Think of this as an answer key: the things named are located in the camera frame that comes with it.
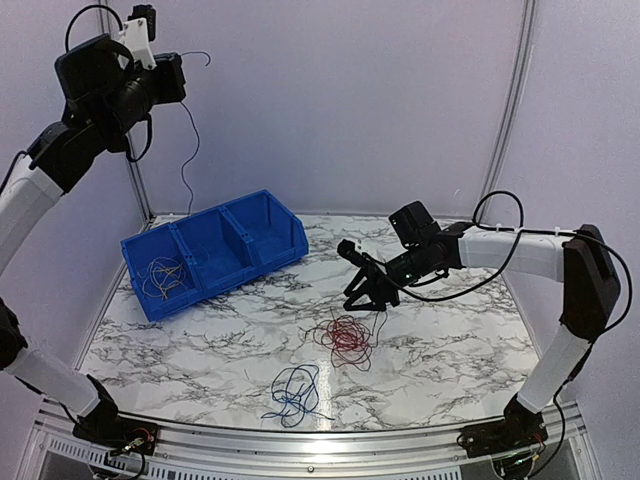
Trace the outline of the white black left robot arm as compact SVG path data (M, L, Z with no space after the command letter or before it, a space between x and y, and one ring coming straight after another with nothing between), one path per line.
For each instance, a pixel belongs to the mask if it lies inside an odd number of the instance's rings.
M152 122L156 105L186 97L183 60L176 52L143 59L102 34L58 57L54 68L65 97L62 118L23 152L1 183L1 265L8 266L41 218L77 185L104 152L137 162L127 139L138 123ZM1 307L1 369L37 394L56 400L74 424L74 436L115 455L144 454L153 434L122 418L115 400L90 375L29 344L16 314Z

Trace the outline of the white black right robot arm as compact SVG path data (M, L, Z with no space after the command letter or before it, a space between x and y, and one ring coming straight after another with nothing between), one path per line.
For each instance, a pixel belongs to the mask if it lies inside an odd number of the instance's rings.
M620 296L633 294L632 275L622 256L591 224L541 230L522 223L489 226L472 219L443 228L419 201L393 213L389 222L404 248L391 260L377 260L350 240L337 247L338 255L358 269L344 290L347 311L383 312L398 306L401 295L427 302L416 287L434 283L452 270L486 268L495 277L512 271L562 284L558 330L506 405L502 419L472 424L458 437L470 458L545 441L543 409L557 403L596 342L618 326L611 316Z

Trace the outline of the right aluminium frame post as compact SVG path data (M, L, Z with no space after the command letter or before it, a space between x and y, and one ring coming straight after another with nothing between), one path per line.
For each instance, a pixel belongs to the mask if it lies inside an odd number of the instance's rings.
M533 50L537 10L538 2L536 0L526 0L522 2L521 21L506 98L496 138L491 150L489 166L482 183L478 202L474 207L474 212L477 213L480 218L483 218L488 210L488 205L480 205L480 200L496 189L501 171L506 162L513 127L526 85Z

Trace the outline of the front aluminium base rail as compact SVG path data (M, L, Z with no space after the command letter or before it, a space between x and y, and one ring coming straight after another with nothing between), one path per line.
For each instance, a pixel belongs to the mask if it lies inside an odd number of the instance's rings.
M501 479L538 454L539 479L600 479L578 405L544 411L542 444L471 458L467 423L367 432L295 432L186 424L154 419L155 450L143 460L108 458L107 448L77 439L54 401L35 417L18 479L89 478L94 473L146 479Z

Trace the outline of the blue three-compartment plastic bin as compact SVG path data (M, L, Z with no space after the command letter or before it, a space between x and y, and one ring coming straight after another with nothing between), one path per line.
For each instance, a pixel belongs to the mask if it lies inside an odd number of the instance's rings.
M226 293L309 253L301 220L266 190L121 242L150 322Z

